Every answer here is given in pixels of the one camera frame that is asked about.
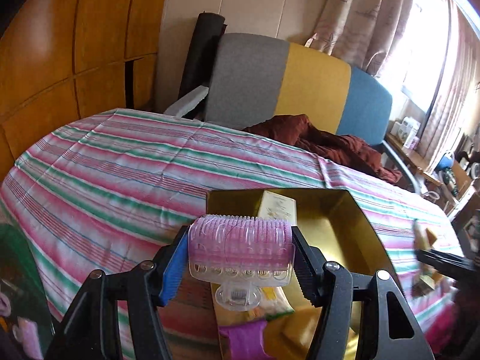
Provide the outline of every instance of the silver rivet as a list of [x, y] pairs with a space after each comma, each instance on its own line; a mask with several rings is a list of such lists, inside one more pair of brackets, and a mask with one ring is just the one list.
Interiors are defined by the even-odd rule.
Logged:
[[388, 280], [390, 278], [390, 273], [387, 271], [381, 270], [377, 272], [377, 276], [381, 280]]
[[89, 277], [91, 279], [99, 279], [103, 275], [103, 271], [101, 269], [94, 269], [92, 272], [90, 272]]
[[327, 261], [325, 266], [329, 271], [338, 271], [340, 269], [340, 264], [335, 261]]
[[142, 268], [144, 271], [149, 271], [154, 267], [155, 264], [153, 264], [153, 261], [150, 261], [149, 259], [146, 259], [145, 261], [142, 261], [140, 263], [140, 268]]

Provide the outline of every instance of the tablecloth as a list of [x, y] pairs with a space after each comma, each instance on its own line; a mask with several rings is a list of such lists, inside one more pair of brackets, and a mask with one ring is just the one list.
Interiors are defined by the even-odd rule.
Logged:
[[[88, 273], [116, 273], [152, 258], [206, 212], [210, 190], [344, 188], [382, 241], [423, 330], [451, 302], [445, 282], [413, 298], [412, 222], [436, 248], [461, 254], [442, 210], [399, 187], [304, 150], [200, 121], [115, 109], [61, 127], [15, 162], [0, 190], [0, 221], [31, 242], [51, 312], [66, 312]], [[134, 358], [124, 303], [122, 349]], [[219, 359], [210, 288], [187, 273], [160, 318], [175, 359]]]

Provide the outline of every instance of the curtain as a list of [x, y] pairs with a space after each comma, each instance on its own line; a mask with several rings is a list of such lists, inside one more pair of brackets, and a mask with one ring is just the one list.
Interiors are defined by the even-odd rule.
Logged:
[[306, 43], [376, 75], [402, 38], [413, 0], [327, 0]]
[[452, 2], [452, 31], [443, 79], [430, 117], [418, 143], [418, 153], [432, 171], [447, 150], [451, 150], [461, 131], [466, 112], [462, 112], [470, 91], [475, 89], [475, 71], [480, 57], [479, 41], [467, 19]]

